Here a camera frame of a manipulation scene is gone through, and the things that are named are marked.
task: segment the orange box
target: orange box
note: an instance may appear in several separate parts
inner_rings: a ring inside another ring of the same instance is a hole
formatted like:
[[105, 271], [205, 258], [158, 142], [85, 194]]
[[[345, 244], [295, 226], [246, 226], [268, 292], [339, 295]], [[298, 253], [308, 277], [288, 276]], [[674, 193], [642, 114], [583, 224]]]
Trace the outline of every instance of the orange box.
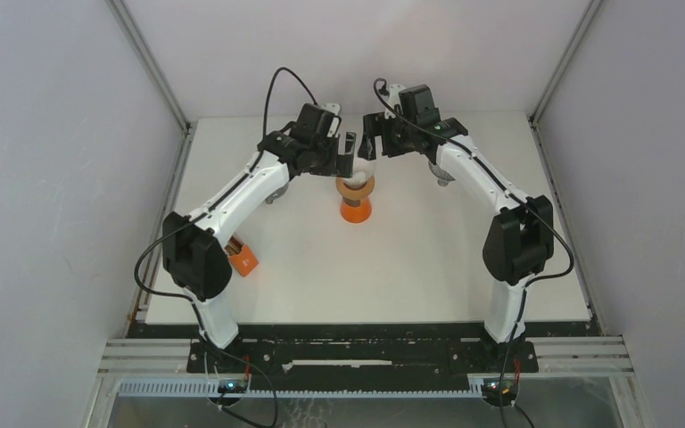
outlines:
[[232, 264], [232, 267], [235, 268], [237, 273], [240, 274], [240, 276], [248, 276], [248, 274], [250, 274], [251, 271], [253, 271], [253, 269], [259, 265], [259, 261], [256, 259], [256, 256], [253, 255], [251, 247], [245, 243], [241, 243], [234, 237], [230, 239], [230, 243], [237, 247], [238, 252], [237, 254], [227, 257], [229, 262]]

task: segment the black cable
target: black cable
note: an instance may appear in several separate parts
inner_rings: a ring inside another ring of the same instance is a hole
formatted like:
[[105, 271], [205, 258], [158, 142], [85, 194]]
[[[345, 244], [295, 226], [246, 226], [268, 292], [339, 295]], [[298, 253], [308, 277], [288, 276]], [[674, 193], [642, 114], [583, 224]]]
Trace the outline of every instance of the black cable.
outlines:
[[[449, 138], [446, 136], [440, 136], [440, 135], [435, 134], [434, 132], [432, 132], [428, 129], [421, 128], [419, 125], [411, 122], [406, 117], [404, 117], [402, 114], [398, 113], [395, 109], [393, 109], [393, 107], [390, 106], [390, 104], [388, 104], [384, 100], [382, 88], [376, 87], [376, 85], [378, 83], [382, 83], [382, 84], [384, 84], [384, 86], [386, 86], [387, 80], [384, 78], [377, 78], [374, 80], [374, 85], [373, 85], [374, 94], [376, 95], [376, 99], [379, 101], [380, 104], [382, 104], [382, 106], [384, 106], [385, 109], [387, 109], [396, 118], [402, 120], [404, 123], [411, 126], [412, 128], [414, 128], [418, 131], [421, 131], [421, 132], [423, 132], [429, 136], [439, 138], [443, 141], [446, 141], [448, 143], [452, 143], [452, 144], [460, 147], [464, 152], [466, 152], [466, 154], [468, 154], [468, 157], [470, 160], [476, 162], [476, 164], [479, 165], [479, 167], [484, 170], [484, 172], [487, 174], [487, 176], [490, 177], [492, 182], [494, 182], [495, 185], [497, 185], [500, 188], [500, 190], [502, 190], [504, 193], [506, 193], [508, 195], [508, 197], [513, 199], [520, 206], [524, 207], [525, 210], [532, 213], [532, 215], [534, 215], [547, 229], [549, 229], [549, 231], [555, 236], [556, 240], [558, 242], [560, 242], [561, 245], [563, 245], [565, 253], [568, 255], [568, 267], [563, 272], [559, 272], [557, 274], [536, 276], [524, 285], [524, 289], [522, 290], [522, 294], [521, 294], [521, 305], [520, 305], [520, 308], [518, 309], [518, 316], [516, 317], [516, 322], [514, 323], [513, 329], [511, 329], [511, 333], [510, 333], [510, 336], [508, 338], [509, 341], [512, 340], [514, 335], [516, 334], [518, 324], [521, 322], [521, 319], [524, 317], [524, 307], [526, 306], [526, 289], [529, 288], [530, 285], [532, 285], [538, 281], [542, 281], [545, 279], [560, 278], [562, 276], [566, 276], [566, 275], [570, 274], [574, 270], [574, 252], [571, 251], [571, 248], [565, 242], [563, 237], [553, 228], [552, 225], [549, 225], [548, 222], [546, 222], [535, 210], [532, 209], [532, 207], [530, 207], [526, 202], [524, 202], [520, 198], [518, 198], [515, 194], [513, 194], [513, 192], [511, 192], [505, 186], [505, 184], [500, 182], [500, 180], [497, 178], [497, 176], [495, 176], [494, 172], [481, 159], [475, 157], [475, 154], [471, 150], [469, 150], [468, 147], [466, 147], [465, 145], [453, 140], [452, 138]], [[506, 349], [506, 355], [503, 358], [503, 365], [500, 368], [500, 377], [498, 379], [498, 397], [499, 397], [499, 405], [500, 405], [500, 418], [503, 420], [503, 426], [505, 426], [506, 428], [508, 428], [508, 422], [506, 421], [505, 412], [503, 410], [503, 408], [505, 407], [503, 404], [503, 378], [505, 377], [506, 364], [508, 363], [509, 355], [510, 355], [510, 346], [508, 346], [508, 348]], [[532, 421], [528, 418], [526, 413], [523, 412], [523, 410], [522, 410], [522, 413], [524, 414], [524, 416], [529, 421], [529, 424], [531, 424], [532, 427], [534, 427], [534, 424], [532, 424]]]
[[517, 404], [514, 407], [516, 408], [516, 410], [518, 410], [518, 413], [520, 413], [521, 416], [523, 416], [524, 419], [526, 419], [526, 422], [529, 423], [529, 426], [534, 428], [534, 422], [532, 422], [532, 419], [529, 417], [529, 415], [527, 415], [526, 412], [524, 412], [524, 410], [520, 406], [518, 406]]
[[[269, 83], [269, 89], [267, 91], [267, 99], [266, 99], [266, 102], [264, 102], [263, 129], [262, 129], [262, 134], [264, 137], [267, 136], [267, 117], [268, 117], [269, 100], [271, 99], [272, 90], [274, 89], [274, 83], [276, 81], [276, 77], [277, 77], [277, 75], [279, 75], [279, 73], [281, 71], [287, 71], [288, 73], [293, 75], [293, 77], [295, 77], [298, 80], [298, 82], [301, 84], [301, 86], [303, 86], [303, 89], [305, 89], [306, 92], [309, 94], [313, 103], [318, 105], [317, 99], [311, 93], [311, 91], [309, 90], [309, 87], [306, 86], [306, 84], [303, 82], [303, 80], [300, 77], [298, 77], [298, 75], [295, 74], [294, 71], [292, 71], [286, 67], [278, 68], [274, 72], [274, 75], [272, 76], [271, 82]], [[292, 122], [289, 123], [287, 126], [285, 126], [283, 128], [282, 132], [285, 132], [288, 129], [288, 127], [291, 125], [292, 125]], [[146, 287], [145, 284], [143, 284], [143, 280], [140, 278], [140, 267], [143, 264], [143, 261], [145, 260], [145, 258], [148, 257], [148, 255], [151, 254], [151, 252], [153, 252], [153, 249], [155, 249], [157, 245], [163, 243], [164, 241], [166, 241], [170, 237], [182, 232], [183, 230], [187, 229], [188, 227], [190, 227], [190, 226], [194, 225], [195, 223], [201, 221], [203, 218], [205, 218], [207, 216], [208, 212], [211, 212], [216, 207], [218, 207], [230, 194], [232, 194], [232, 192], [235, 191], [235, 189], [239, 185], [241, 185], [251, 175], [251, 173], [259, 165], [259, 162], [261, 161], [261, 157], [263, 156], [263, 154], [264, 154], [263, 151], [259, 151], [258, 156], [256, 156], [256, 159], [253, 161], [253, 164], [251, 164], [251, 166], [248, 168], [248, 171], [245, 174], [243, 174], [232, 186], [230, 186], [230, 188], [227, 189], [226, 192], [224, 192], [219, 198], [217, 198], [217, 200], [214, 203], [212, 203], [212, 205], [209, 207], [207, 212], [204, 212], [203, 214], [201, 214], [200, 216], [198, 216], [196, 218], [192, 218], [190, 221], [188, 221], [187, 223], [185, 223], [181, 227], [178, 227], [177, 229], [169, 232], [168, 234], [163, 235], [159, 239], [153, 241], [148, 247], [146, 247], [146, 249], [143, 250], [143, 253], [141, 253], [140, 257], [137, 259], [137, 262], [135, 264], [134, 278], [135, 278], [135, 283], [137, 284], [137, 286], [144, 292], [147, 292], [147, 293], [152, 294], [154, 296], [171, 297], [174, 299], [187, 300], [190, 303], [191, 308], [193, 308], [193, 311], [195, 312], [195, 318], [198, 321], [198, 327], [199, 327], [199, 331], [201, 332], [201, 337], [205, 341], [214, 345], [214, 348], [216, 350], [218, 350], [220, 353], [222, 353], [223, 355], [247, 364], [248, 366], [252, 367], [253, 369], [255, 369], [257, 372], [259, 372], [261, 375], [263, 375], [266, 378], [267, 383], [269, 384], [269, 388], [272, 391], [272, 396], [274, 397], [274, 419], [273, 419], [271, 425], [256, 424], [253, 421], [250, 421], [249, 419], [238, 415], [237, 413], [233, 412], [232, 410], [229, 410], [226, 407], [222, 407], [221, 410], [223, 410], [228, 415], [234, 417], [235, 419], [238, 419], [238, 420], [240, 420], [240, 421], [242, 421], [248, 425], [254, 426], [256, 428], [272, 428], [276, 425], [276, 420], [279, 417], [279, 401], [276, 397], [276, 390], [274, 389], [274, 385], [272, 384], [269, 377], [263, 371], [261, 371], [260, 368], [256, 367], [253, 363], [250, 363], [248, 361], [244, 361], [244, 360], [226, 352], [225, 350], [220, 349], [218, 346], [216, 346], [215, 343], [213, 343], [210, 340], [209, 335], [206, 333], [206, 329], [203, 325], [203, 319], [201, 317], [201, 313], [198, 311], [198, 308], [195, 306], [195, 301], [193, 300], [192, 297], [188, 296], [187, 294], [156, 291], [152, 288]]]

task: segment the brown ring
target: brown ring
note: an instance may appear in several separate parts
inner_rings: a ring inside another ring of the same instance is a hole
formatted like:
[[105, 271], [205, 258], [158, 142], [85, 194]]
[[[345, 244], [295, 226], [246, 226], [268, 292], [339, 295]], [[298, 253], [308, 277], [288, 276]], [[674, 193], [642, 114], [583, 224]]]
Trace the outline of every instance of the brown ring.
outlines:
[[369, 180], [360, 189], [351, 189], [345, 185], [345, 180], [342, 178], [337, 178], [334, 181], [337, 186], [337, 192], [345, 199], [350, 199], [352, 201], [361, 201], [374, 192], [374, 177], [370, 177]]

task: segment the white wall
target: white wall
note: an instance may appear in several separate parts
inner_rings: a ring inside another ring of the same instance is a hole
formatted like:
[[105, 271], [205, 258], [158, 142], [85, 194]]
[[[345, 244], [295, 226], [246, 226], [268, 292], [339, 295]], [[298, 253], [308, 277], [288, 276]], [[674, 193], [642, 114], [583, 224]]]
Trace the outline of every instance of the white wall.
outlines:
[[[385, 77], [430, 85], [444, 111], [531, 114], [588, 2], [128, 0], [189, 119], [261, 115], [280, 65], [346, 113], [380, 110]], [[290, 81], [273, 114], [306, 102]]]
[[542, 138], [658, 426], [685, 426], [685, 2], [607, 2]]
[[77, 426], [178, 139], [103, 1], [0, 1], [0, 427]]

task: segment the gray floor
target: gray floor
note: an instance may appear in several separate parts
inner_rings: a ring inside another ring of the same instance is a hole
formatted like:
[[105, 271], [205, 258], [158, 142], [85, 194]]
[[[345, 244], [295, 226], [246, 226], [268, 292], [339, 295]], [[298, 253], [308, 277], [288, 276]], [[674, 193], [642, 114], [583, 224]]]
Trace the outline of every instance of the gray floor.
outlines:
[[[524, 380], [518, 403], [538, 427], [620, 428], [607, 379]], [[113, 428], [244, 427], [202, 399], [120, 398]], [[272, 417], [270, 399], [231, 407], [260, 424]], [[513, 428], [528, 427], [514, 409]], [[281, 399], [278, 427], [501, 427], [498, 409], [479, 399]]]

